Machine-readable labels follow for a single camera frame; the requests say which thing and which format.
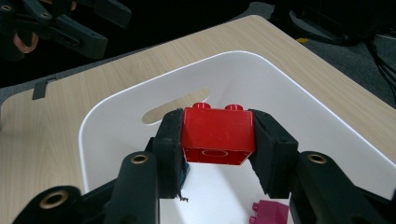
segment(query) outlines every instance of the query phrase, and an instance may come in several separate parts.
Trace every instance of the lego brick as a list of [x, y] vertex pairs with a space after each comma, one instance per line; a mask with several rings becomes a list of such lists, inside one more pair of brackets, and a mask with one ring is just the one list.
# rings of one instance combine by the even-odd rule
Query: lego brick
[[260, 200], [252, 205], [256, 216], [251, 216], [249, 224], [287, 224], [289, 207], [283, 203]]
[[255, 150], [252, 112], [241, 105], [186, 107], [181, 145], [186, 161], [240, 165]]

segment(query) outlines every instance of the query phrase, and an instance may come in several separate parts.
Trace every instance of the table surface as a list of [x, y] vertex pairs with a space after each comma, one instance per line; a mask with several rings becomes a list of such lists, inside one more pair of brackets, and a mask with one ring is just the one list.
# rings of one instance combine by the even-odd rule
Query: table surface
[[142, 81], [230, 50], [266, 58], [396, 163], [392, 107], [264, 18], [247, 16], [51, 82], [45, 98], [33, 101], [29, 90], [7, 99], [0, 120], [0, 223], [12, 223], [45, 189], [83, 189], [78, 131], [96, 104]]

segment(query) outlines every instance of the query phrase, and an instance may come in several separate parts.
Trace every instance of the purple lego piece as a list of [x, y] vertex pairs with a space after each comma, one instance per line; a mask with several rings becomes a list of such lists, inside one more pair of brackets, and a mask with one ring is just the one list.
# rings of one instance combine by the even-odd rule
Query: purple lego piece
[[250, 224], [287, 224], [289, 207], [283, 203], [260, 200], [253, 203], [256, 216], [251, 216]]

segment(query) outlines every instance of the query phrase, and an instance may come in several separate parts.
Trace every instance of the white bin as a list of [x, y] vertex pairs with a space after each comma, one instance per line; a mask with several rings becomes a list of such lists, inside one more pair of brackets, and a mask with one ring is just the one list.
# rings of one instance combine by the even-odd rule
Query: white bin
[[[201, 88], [210, 89], [205, 102], [213, 108], [239, 104], [271, 114], [299, 142], [300, 151], [332, 157], [355, 185], [386, 198], [396, 188], [396, 166], [325, 105], [263, 57], [230, 51], [96, 105], [79, 132], [85, 192], [117, 177], [122, 159], [145, 149], [160, 125], [142, 122], [148, 111]], [[162, 224], [248, 223], [253, 202], [268, 199], [249, 161], [241, 166], [191, 163], [182, 195], [188, 203], [161, 200]]]

